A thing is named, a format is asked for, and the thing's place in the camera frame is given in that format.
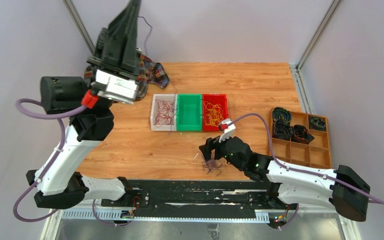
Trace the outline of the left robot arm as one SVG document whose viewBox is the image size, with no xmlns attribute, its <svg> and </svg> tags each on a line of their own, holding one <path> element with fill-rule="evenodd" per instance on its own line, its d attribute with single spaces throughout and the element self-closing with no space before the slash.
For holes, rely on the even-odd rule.
<svg viewBox="0 0 384 240">
<path fill-rule="evenodd" d="M 64 210 L 84 200 L 111 200 L 129 206 L 133 193 L 124 177 L 91 178 L 77 172 L 86 156 L 106 139 L 114 127 L 110 107 L 114 102 L 132 104 L 138 94 L 140 54 L 137 49 L 139 0 L 101 30 L 95 50 L 87 59 L 91 78 L 44 76 L 40 81 L 40 105 L 44 120 L 69 118 L 61 140 L 44 166 L 29 170 L 28 184 L 37 188 L 39 208 Z"/>
</svg>

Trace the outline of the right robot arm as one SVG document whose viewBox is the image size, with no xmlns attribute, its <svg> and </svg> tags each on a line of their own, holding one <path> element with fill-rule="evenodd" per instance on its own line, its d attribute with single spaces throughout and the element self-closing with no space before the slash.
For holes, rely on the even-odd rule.
<svg viewBox="0 0 384 240">
<path fill-rule="evenodd" d="M 252 181 L 269 184 L 265 200 L 271 208 L 283 204 L 314 205 L 334 209 L 352 221 L 367 219 L 366 195 L 371 188 L 349 166 L 323 169 L 284 162 L 252 151 L 238 137 L 223 141 L 210 137 L 199 150 L 206 161 L 224 158 Z"/>
</svg>

